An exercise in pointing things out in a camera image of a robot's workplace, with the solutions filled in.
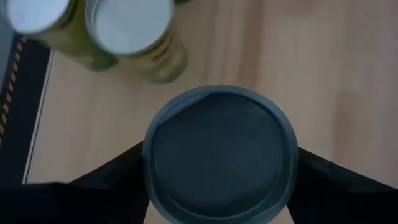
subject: black object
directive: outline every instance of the black object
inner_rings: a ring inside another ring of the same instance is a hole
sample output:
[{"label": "black object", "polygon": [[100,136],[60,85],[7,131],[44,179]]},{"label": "black object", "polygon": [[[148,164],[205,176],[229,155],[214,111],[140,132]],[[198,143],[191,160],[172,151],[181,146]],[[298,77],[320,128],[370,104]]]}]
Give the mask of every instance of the black object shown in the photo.
[{"label": "black object", "polygon": [[[142,143],[70,184],[0,190],[0,222],[144,222]],[[398,191],[300,149],[288,208],[301,223],[397,223]]]},{"label": "black object", "polygon": [[15,35],[1,93],[4,134],[0,147],[0,187],[22,183],[49,55],[50,49],[31,40],[23,42]]},{"label": "black object", "polygon": [[398,223],[398,191],[300,149],[287,207],[295,224]]},{"label": "black object", "polygon": [[267,223],[297,175],[297,141],[273,102],[237,86],[169,101],[144,140],[149,197],[172,223]]}]

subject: can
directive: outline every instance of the can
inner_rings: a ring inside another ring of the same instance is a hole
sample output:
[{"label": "can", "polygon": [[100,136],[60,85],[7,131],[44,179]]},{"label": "can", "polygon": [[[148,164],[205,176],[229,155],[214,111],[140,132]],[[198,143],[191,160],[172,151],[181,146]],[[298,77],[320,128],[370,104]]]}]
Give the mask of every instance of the can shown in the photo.
[{"label": "can", "polygon": [[172,0],[88,0],[86,26],[99,47],[127,60],[142,78],[168,83],[188,63],[173,15]]},{"label": "can", "polygon": [[85,25],[86,0],[2,0],[5,20],[15,32],[35,39],[102,71],[119,60],[91,40]]}]

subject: wooden surface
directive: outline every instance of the wooden surface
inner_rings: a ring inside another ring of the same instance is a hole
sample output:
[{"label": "wooden surface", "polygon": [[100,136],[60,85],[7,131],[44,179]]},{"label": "wooden surface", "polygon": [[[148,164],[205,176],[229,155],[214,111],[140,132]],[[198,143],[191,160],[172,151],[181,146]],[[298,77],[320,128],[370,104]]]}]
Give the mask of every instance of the wooden surface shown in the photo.
[{"label": "wooden surface", "polygon": [[398,187],[398,1],[193,0],[176,14],[190,63],[167,85],[55,53],[29,182],[73,180],[143,140],[174,96],[232,84],[277,103],[301,147]]}]

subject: dark gray lid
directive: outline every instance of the dark gray lid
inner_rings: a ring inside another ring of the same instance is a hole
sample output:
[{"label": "dark gray lid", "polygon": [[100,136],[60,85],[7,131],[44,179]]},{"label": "dark gray lid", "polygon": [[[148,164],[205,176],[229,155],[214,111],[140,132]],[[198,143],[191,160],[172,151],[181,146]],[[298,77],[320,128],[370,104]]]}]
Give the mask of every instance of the dark gray lid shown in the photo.
[{"label": "dark gray lid", "polygon": [[188,91],[144,141],[146,184],[172,223],[268,222],[287,203],[297,142],[275,104],[235,86]]}]

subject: white lid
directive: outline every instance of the white lid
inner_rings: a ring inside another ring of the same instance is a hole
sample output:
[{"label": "white lid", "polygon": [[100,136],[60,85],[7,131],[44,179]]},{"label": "white lid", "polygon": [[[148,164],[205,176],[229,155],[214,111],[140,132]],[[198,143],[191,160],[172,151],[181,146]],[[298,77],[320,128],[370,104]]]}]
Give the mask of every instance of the white lid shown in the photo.
[{"label": "white lid", "polygon": [[67,10],[70,0],[3,0],[3,13],[21,34],[36,34],[50,28]]},{"label": "white lid", "polygon": [[172,19],[173,8],[171,0],[99,0],[92,29],[107,51],[134,54],[163,35]]}]

